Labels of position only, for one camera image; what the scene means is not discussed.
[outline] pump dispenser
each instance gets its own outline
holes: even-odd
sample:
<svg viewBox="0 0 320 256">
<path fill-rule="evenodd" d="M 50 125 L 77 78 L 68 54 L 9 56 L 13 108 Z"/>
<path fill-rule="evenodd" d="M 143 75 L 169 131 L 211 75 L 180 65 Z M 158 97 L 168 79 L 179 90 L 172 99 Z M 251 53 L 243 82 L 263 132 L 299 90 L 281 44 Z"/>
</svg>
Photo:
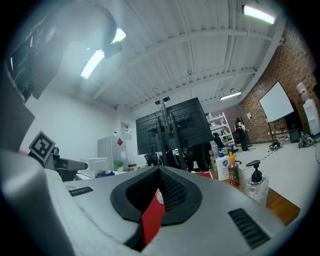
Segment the pump dispenser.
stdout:
<svg viewBox="0 0 320 256">
<path fill-rule="evenodd" d="M 248 178 L 245 182 L 245 193 L 259 204 L 266 206 L 269 179 L 258 170 L 259 164 L 260 160 L 254 160 L 246 165 L 247 167 L 253 166 L 255 170 L 251 178 Z"/>
</svg>

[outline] wooden table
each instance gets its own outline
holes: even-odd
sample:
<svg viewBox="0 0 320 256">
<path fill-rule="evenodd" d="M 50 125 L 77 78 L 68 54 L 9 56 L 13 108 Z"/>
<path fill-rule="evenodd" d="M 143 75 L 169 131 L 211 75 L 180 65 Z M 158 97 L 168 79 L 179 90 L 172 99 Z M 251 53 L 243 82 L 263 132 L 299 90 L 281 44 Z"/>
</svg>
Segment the wooden table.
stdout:
<svg viewBox="0 0 320 256">
<path fill-rule="evenodd" d="M 217 171 L 212 171 L 211 174 L 215 180 L 218 180 Z M 228 179 L 224 180 L 223 182 L 230 184 Z M 238 186 L 236 188 L 245 193 L 243 186 Z M 278 194 L 270 187 L 268 190 L 268 197 L 266 199 L 265 207 L 267 207 L 274 215 L 276 215 L 285 226 L 288 226 L 291 222 L 293 222 L 300 212 L 300 208 L 298 206 L 285 199 L 282 195 Z"/>
</svg>

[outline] projector screen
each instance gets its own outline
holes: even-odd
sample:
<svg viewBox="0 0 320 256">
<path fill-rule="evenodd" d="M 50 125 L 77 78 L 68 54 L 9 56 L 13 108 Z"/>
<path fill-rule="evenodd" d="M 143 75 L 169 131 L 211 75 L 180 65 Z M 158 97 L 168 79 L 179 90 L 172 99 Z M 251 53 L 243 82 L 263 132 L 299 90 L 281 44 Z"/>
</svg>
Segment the projector screen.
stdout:
<svg viewBox="0 0 320 256">
<path fill-rule="evenodd" d="M 283 118 L 294 111 L 288 96 L 279 82 L 276 82 L 260 99 L 260 104 L 269 123 Z"/>
</svg>

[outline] black mesh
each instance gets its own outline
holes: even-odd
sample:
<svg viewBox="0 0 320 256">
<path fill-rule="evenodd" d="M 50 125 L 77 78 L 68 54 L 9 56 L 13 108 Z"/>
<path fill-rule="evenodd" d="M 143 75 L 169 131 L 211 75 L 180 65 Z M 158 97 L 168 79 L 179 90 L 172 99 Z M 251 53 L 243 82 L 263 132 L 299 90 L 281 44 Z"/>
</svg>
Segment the black mesh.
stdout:
<svg viewBox="0 0 320 256">
<path fill-rule="evenodd" d="M 160 177 L 159 190 L 163 197 L 165 211 L 169 212 L 186 200 L 187 189 L 181 182 L 162 170 L 160 170 Z"/>
<path fill-rule="evenodd" d="M 158 189 L 159 172 L 154 171 L 129 186 L 125 192 L 129 202 L 144 213 Z"/>
</svg>

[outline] floor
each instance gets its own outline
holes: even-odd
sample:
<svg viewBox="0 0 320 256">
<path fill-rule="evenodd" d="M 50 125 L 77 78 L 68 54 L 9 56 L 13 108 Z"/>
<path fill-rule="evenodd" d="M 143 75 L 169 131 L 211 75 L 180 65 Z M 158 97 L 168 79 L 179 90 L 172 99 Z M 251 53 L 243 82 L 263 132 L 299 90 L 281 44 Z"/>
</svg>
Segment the floor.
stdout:
<svg viewBox="0 0 320 256">
<path fill-rule="evenodd" d="M 302 217 L 313 201 L 315 188 L 319 186 L 320 142 L 316 146 L 298 148 L 298 143 L 284 144 L 275 152 L 269 152 L 270 143 L 254 144 L 249 151 L 239 152 L 236 159 L 242 164 L 246 177 L 251 177 L 253 167 L 246 164 L 253 160 L 260 160 L 259 170 L 269 178 L 269 187 L 298 206 Z"/>
</svg>

